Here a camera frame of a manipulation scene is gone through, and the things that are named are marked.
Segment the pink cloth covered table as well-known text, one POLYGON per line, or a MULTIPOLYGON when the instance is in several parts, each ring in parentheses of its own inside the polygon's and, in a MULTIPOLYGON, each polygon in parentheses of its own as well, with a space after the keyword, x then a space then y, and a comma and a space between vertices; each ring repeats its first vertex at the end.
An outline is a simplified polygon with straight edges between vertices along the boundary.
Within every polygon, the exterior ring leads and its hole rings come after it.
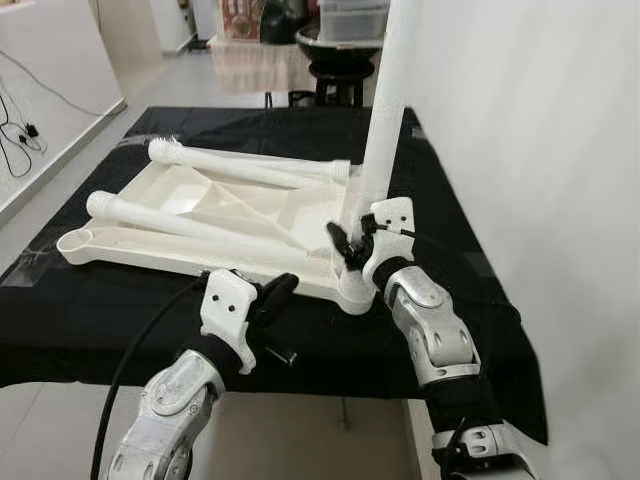
POLYGON ((308 72, 310 60, 297 44, 270 45, 215 36, 207 47, 223 93, 315 90, 316 79, 308 72))

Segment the black round stool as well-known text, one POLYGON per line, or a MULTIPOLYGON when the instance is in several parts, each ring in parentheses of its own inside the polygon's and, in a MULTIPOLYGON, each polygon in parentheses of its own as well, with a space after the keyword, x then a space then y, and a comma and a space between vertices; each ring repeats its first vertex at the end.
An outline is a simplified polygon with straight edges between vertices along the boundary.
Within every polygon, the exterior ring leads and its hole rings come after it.
POLYGON ((370 60, 312 61, 308 73, 316 81, 314 105, 317 108, 362 108, 365 81, 375 73, 375 65, 370 60))

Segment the clear plastic container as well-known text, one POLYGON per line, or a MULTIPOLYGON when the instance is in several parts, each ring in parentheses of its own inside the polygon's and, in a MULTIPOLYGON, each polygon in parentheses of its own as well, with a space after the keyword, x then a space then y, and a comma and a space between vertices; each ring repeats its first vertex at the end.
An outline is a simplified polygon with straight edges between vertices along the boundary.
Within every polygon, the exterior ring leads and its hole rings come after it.
POLYGON ((381 40, 387 28, 390 0, 317 0, 321 42, 381 40))

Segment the red printed box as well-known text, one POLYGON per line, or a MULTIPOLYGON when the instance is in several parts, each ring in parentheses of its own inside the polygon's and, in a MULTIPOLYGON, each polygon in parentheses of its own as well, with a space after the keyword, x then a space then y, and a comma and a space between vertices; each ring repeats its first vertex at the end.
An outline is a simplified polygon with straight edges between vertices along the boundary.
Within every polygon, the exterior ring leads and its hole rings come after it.
POLYGON ((219 0, 221 36, 228 40, 259 41, 265 0, 219 0))

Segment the cream plastic table top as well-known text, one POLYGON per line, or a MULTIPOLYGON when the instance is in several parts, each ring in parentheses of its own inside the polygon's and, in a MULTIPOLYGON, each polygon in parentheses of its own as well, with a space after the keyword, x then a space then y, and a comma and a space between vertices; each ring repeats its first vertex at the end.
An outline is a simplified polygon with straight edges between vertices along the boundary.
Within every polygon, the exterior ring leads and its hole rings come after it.
MULTIPOLYGON (((215 269, 237 270, 251 282, 266 283, 280 274, 300 279, 301 296, 335 303, 347 314, 360 315, 372 306, 370 285, 348 271, 326 232, 339 221, 357 186, 349 174, 340 184, 315 175, 321 186, 288 188, 230 177, 189 166, 148 163, 131 182, 114 193, 119 197, 228 230, 280 241, 308 252, 305 259, 287 259, 229 244, 163 233, 105 218, 92 218, 63 234, 56 248, 74 265, 104 261, 152 270, 195 275, 215 269)), ((86 200, 77 201, 83 212, 86 200)))

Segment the black bag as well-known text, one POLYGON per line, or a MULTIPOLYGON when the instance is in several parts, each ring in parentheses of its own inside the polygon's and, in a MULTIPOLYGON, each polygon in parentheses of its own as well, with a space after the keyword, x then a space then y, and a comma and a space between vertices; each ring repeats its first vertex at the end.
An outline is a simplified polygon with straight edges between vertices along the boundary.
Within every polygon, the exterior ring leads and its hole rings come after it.
POLYGON ((319 0, 262 0, 259 42, 293 44, 300 29, 319 26, 319 0))

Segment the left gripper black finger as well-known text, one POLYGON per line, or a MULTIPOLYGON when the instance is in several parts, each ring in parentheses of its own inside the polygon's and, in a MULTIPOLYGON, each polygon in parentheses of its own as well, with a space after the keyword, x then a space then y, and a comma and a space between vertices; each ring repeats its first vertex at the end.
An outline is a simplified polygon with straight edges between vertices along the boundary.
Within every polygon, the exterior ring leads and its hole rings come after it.
POLYGON ((280 274, 259 288, 255 302, 256 316, 271 316, 280 310, 289 298, 289 275, 280 274))
POLYGON ((268 283, 268 321, 274 323, 285 303, 293 296, 300 279, 294 274, 280 274, 268 283))

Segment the black table cloth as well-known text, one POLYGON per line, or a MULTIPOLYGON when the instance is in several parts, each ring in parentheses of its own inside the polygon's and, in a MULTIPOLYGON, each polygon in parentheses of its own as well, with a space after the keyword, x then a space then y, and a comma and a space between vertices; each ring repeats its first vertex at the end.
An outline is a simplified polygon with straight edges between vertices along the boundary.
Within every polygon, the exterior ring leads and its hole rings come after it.
MULTIPOLYGON (((175 134, 184 145, 214 150, 358 160, 370 115, 369 109, 353 108, 148 108, 125 123, 124 136, 175 134)), ((74 205, 77 201, 93 189, 122 188, 146 161, 146 147, 113 148, 60 209, 38 224, 26 250, 56 250, 56 239, 90 219, 74 205)), ((399 131, 389 192, 412 198, 416 225, 429 236, 413 253, 452 294, 457 314, 479 337, 492 326, 488 376, 500 412, 532 439, 548 442, 538 357, 509 311, 503 285, 412 110, 404 114, 399 131)), ((165 302, 174 300, 173 310, 148 334, 124 372, 127 387, 145 384, 197 333, 198 296, 183 294, 189 283, 189 276, 169 271, 67 262, 32 287, 0 288, 0 387, 27 381, 109 384, 128 344, 165 302)), ((270 333, 297 353, 294 366, 260 358, 250 375, 228 381, 230 390, 419 397, 410 353, 384 303, 351 316, 333 302, 297 294, 270 333)))

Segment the black bowl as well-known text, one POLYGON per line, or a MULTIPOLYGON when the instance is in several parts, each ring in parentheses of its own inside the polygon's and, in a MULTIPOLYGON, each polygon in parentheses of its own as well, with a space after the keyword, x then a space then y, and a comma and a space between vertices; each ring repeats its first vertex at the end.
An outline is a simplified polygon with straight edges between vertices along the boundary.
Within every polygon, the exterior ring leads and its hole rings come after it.
POLYGON ((319 24, 297 29, 294 44, 311 63, 355 64, 370 61, 383 49, 383 42, 374 41, 321 41, 319 24))

